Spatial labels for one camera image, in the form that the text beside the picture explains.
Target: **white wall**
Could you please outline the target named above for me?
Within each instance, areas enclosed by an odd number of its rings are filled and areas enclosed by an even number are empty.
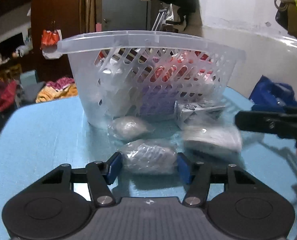
[[[204,25],[287,35],[276,21],[274,0],[199,0]]]
[[[27,36],[27,30],[31,27],[31,18],[27,16],[31,4],[27,3],[0,17],[0,42],[23,33],[23,39]]]
[[[290,84],[297,100],[297,40],[288,39],[291,36],[275,21],[274,0],[199,0],[199,4],[185,33],[246,51],[244,66],[234,69],[228,86],[248,98],[265,75]]]

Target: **white plastic basket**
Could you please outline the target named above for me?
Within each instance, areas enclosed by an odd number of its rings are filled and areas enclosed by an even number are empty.
[[[175,100],[217,101],[245,52],[200,37],[153,31],[88,33],[64,39],[89,123],[167,116]]]

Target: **blue table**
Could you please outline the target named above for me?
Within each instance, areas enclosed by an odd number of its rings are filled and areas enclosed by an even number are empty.
[[[225,90],[223,101],[227,105],[224,116],[229,122],[239,110],[249,110],[252,106],[230,88]],[[152,138],[168,138],[178,144],[178,151],[183,151],[179,129],[172,121],[156,126]],[[293,204],[296,220],[288,237],[293,240],[297,234],[295,142],[250,132],[243,132],[242,136],[243,150],[235,163]],[[78,97],[16,111],[0,135],[0,240],[9,239],[1,211],[12,196],[62,163],[80,168],[95,160],[106,161],[120,146],[121,143],[109,140],[105,131],[88,124]],[[116,197],[178,196],[182,201],[185,195],[177,175],[157,179],[122,172],[110,189]],[[75,185],[75,191],[89,198],[85,185]],[[209,199],[221,191],[221,185],[212,185]]]

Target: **clear plastic bag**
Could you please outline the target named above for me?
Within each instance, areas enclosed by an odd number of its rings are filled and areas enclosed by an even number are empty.
[[[175,148],[162,139],[136,140],[124,145],[124,168],[140,174],[173,174],[177,166]]]
[[[108,126],[108,133],[115,138],[131,141],[139,136],[154,131],[148,122],[135,116],[124,116],[113,120]]]
[[[192,119],[183,130],[185,148],[222,159],[230,159],[232,154],[241,152],[242,137],[235,125],[216,121],[207,115],[198,118],[202,123],[195,125]]]
[[[216,105],[212,102],[187,103],[176,101],[174,107],[175,121],[178,127],[183,130],[192,123],[192,120],[194,125],[203,124],[205,118],[209,117],[217,120],[224,109],[224,105]]]

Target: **red cloth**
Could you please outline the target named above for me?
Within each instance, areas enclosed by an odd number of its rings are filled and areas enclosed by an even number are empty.
[[[14,103],[16,87],[17,84],[15,80],[7,85],[6,89],[0,96],[0,112],[3,112]]]
[[[54,46],[58,43],[59,40],[60,40],[60,36],[58,31],[51,32],[51,31],[43,30],[41,49],[48,46]]]

